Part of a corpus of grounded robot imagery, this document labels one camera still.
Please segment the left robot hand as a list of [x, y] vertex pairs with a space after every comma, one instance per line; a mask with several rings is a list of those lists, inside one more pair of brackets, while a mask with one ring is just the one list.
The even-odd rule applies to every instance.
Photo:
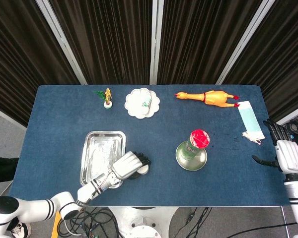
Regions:
[[149, 171], [151, 161], [143, 153], [129, 151], [112, 165], [112, 171], [120, 180], [136, 179]]

